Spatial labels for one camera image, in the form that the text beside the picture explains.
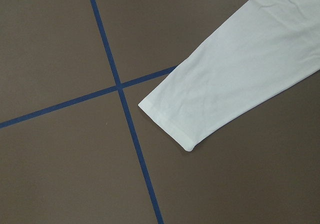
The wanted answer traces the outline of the white long-sleeve printed shirt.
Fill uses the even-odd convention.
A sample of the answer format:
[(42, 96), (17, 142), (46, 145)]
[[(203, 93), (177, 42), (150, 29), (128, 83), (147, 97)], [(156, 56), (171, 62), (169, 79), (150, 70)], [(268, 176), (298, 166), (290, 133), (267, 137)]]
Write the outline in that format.
[(320, 69), (320, 0), (248, 0), (140, 103), (185, 151)]

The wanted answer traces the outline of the blue tape grid lines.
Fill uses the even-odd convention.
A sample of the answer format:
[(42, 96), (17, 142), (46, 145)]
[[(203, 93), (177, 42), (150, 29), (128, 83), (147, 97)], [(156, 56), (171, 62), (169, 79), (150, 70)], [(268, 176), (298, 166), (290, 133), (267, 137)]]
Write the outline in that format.
[(143, 179), (145, 182), (145, 186), (147, 188), (148, 195), (149, 195), (149, 198), (150, 198), (150, 201), (152, 204), (154, 215), (156, 217), (157, 223), (163, 224), (164, 219), (163, 219), (161, 209), (160, 209), (160, 206), (159, 206), (159, 203), (157, 200), (157, 195), (155, 193), (155, 190), (154, 190), (154, 187), (152, 184), (152, 180), (151, 180), (151, 177), (150, 177), (150, 174), (148, 171), (148, 167), (147, 167), (144, 155), (143, 155), (143, 151), (142, 151), (142, 148), (140, 145), (138, 134), (135, 129), (134, 121), (133, 121), (133, 118), (132, 118), (132, 115), (130, 112), (130, 108), (128, 105), (128, 101), (126, 99), (124, 89), (128, 88), (128, 87), (135, 86), (135, 85), (143, 83), (143, 82), (147, 82), (147, 81), (162, 77), (167, 74), (170, 74), (176, 67), (172, 66), (172, 67), (165, 68), (165, 69), (162, 69), (162, 70), (159, 70), (159, 71), (156, 71), (156, 72), (144, 75), (144, 76), (140, 76), (138, 78), (135, 78), (135, 79), (132, 79), (129, 81), (121, 82), (120, 75), (117, 70), (114, 56), (113, 56), (113, 53), (112, 53), (112, 50), (110, 47), (110, 43), (109, 43), (109, 40), (107, 37), (107, 33), (105, 31), (104, 24), (103, 24), (101, 15), (100, 15), (97, 1), (96, 0), (89, 0), (89, 1), (90, 1), (92, 12), (94, 14), (95, 22), (96, 22), (96, 25), (97, 25), (97, 28), (99, 31), (99, 35), (100, 35), (100, 38), (101, 38), (101, 41), (103, 44), (103, 48), (104, 48), (104, 51), (105, 51), (105, 54), (106, 54), (106, 57), (107, 57), (107, 60), (109, 63), (109, 67), (110, 67), (111, 74), (112, 74), (115, 85), (98, 90), (98, 91), (95, 91), (95, 92), (92, 92), (92, 93), (89, 93), (89, 94), (86, 94), (86, 95), (83, 95), (83, 96), (80, 96), (80, 97), (77, 97), (77, 98), (74, 98), (74, 99), (70, 99), (70, 100), (67, 100), (67, 101), (64, 101), (64, 102), (40, 109), (40, 110), (36, 110), (34, 112), (24, 114), (22, 116), (18, 116), (13, 119), (10, 119), (10, 120), (3, 121), (0, 123), (0, 127), (2, 129), (6, 128), (6, 127), (10, 127), (12, 125), (22, 123), (27, 120), (34, 119), (36, 117), (40, 117), (40, 116), (49, 114), (49, 113), (57, 111), (57, 110), (65, 109), (67, 107), (71, 107), (73, 105), (76, 105), (76, 104), (79, 104), (79, 103), (82, 103), (82, 102), (85, 102), (88, 100), (92, 100), (94, 98), (98, 98), (98, 97), (105, 96), (107, 94), (116, 92), (119, 96), (119, 100), (120, 100), (121, 107), (122, 107), (122, 110), (123, 110), (123, 113), (124, 113), (124, 116), (125, 116), (125, 119), (127, 122), (129, 132), (130, 132), (130, 136), (132, 139), (134, 150), (135, 150), (135, 153), (136, 153), (136, 156), (137, 156), (137, 159), (139, 162), (139, 166), (140, 166), (140, 169), (141, 169), (141, 172), (143, 175)]

